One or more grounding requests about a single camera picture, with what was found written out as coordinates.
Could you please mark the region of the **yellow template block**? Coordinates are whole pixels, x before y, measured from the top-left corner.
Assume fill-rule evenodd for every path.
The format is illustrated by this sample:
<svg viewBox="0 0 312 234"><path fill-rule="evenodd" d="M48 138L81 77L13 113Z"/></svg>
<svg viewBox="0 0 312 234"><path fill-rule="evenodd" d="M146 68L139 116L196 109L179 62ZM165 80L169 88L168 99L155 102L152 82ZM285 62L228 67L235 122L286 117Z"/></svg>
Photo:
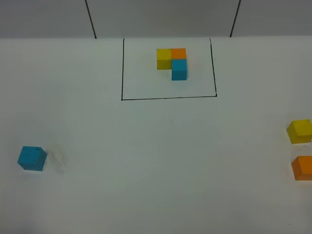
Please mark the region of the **yellow template block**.
<svg viewBox="0 0 312 234"><path fill-rule="evenodd" d="M156 67L158 70L171 70L172 68L171 49L156 50Z"/></svg>

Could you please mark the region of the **blue template block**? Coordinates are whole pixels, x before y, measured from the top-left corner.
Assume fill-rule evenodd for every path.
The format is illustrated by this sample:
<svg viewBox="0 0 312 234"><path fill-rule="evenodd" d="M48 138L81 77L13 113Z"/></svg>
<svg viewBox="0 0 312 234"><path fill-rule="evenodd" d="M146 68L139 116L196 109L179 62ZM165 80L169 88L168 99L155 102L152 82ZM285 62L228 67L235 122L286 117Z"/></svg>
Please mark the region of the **blue template block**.
<svg viewBox="0 0 312 234"><path fill-rule="evenodd" d="M187 80L188 69L186 59L172 60L172 80Z"/></svg>

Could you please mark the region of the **orange template block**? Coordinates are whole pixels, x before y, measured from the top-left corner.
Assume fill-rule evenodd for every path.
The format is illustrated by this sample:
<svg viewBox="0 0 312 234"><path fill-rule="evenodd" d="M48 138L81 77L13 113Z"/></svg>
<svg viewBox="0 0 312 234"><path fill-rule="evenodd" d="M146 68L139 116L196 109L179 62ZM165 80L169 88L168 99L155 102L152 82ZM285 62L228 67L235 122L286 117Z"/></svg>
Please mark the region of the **orange template block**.
<svg viewBox="0 0 312 234"><path fill-rule="evenodd" d="M172 48L171 49L172 59L186 59L186 49L185 48Z"/></svg>

